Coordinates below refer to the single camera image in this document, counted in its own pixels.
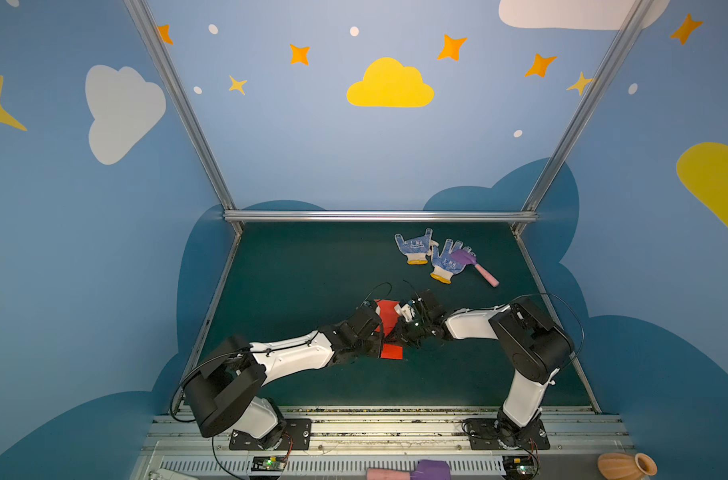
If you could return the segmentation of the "red square paper sheet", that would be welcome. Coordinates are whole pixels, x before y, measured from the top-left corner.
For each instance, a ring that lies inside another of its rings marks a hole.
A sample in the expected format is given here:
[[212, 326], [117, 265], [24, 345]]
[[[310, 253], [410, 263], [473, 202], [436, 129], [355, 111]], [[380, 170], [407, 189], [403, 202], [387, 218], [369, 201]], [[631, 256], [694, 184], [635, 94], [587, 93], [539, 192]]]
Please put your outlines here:
[[[377, 301], [377, 312], [383, 323], [383, 327], [381, 328], [381, 330], [385, 336], [390, 335], [398, 323], [398, 307], [398, 301], [385, 299]], [[404, 348], [400, 345], [392, 343], [390, 340], [385, 340], [383, 343], [380, 357], [382, 359], [388, 360], [403, 360]]]

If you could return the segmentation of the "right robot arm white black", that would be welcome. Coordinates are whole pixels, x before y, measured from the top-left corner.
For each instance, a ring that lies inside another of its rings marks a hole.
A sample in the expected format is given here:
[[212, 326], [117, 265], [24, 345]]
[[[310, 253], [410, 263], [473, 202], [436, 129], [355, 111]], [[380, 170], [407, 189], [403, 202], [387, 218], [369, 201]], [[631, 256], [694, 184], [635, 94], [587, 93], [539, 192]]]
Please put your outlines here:
[[482, 309], [447, 311], [433, 292], [425, 290], [393, 308], [394, 326], [386, 341], [400, 346], [420, 345], [423, 339], [486, 339], [500, 344], [515, 374], [498, 424], [519, 433], [534, 425], [555, 376], [572, 361], [575, 344], [567, 332], [529, 295]]

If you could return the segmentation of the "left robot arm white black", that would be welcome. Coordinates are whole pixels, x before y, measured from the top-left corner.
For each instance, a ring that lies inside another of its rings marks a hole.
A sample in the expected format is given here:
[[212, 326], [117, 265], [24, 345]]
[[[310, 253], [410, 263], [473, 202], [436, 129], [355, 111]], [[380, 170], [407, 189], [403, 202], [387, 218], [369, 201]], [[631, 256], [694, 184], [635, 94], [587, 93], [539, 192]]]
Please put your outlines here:
[[212, 438], [231, 427], [263, 440], [278, 434], [280, 412], [260, 399], [267, 384], [306, 370], [359, 357], [378, 358], [384, 343], [380, 308], [365, 301], [348, 319], [280, 342], [248, 342], [234, 335], [184, 377], [180, 388], [199, 432]]

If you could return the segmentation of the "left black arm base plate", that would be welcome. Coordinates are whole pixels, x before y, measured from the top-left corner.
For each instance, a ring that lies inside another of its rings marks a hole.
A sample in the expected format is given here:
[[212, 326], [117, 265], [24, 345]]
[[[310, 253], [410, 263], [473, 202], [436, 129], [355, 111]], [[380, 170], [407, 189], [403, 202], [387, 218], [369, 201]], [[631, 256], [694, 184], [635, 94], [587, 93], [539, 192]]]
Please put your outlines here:
[[231, 451], [308, 450], [312, 422], [309, 418], [280, 420], [278, 425], [261, 438], [233, 430], [228, 448]]

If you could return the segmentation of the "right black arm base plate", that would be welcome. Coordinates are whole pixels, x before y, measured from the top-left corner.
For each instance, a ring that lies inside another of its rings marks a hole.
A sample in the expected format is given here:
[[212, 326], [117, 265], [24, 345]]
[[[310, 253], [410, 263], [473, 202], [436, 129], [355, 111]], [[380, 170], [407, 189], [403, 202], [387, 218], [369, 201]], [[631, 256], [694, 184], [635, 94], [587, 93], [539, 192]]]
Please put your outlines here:
[[473, 450], [550, 450], [551, 443], [540, 418], [526, 427], [496, 418], [469, 418], [462, 430]]

